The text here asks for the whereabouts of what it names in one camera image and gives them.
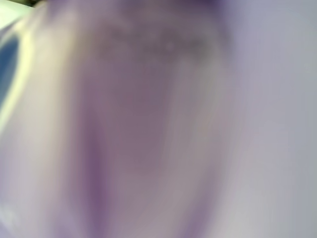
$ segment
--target blue patch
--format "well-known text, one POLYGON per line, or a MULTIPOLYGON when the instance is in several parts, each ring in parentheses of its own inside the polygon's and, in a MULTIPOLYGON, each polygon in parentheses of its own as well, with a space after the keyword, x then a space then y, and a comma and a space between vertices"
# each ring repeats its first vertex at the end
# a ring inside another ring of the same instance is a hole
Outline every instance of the blue patch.
POLYGON ((13 82, 17 66, 19 39, 12 36, 0 47, 0 107, 13 82))

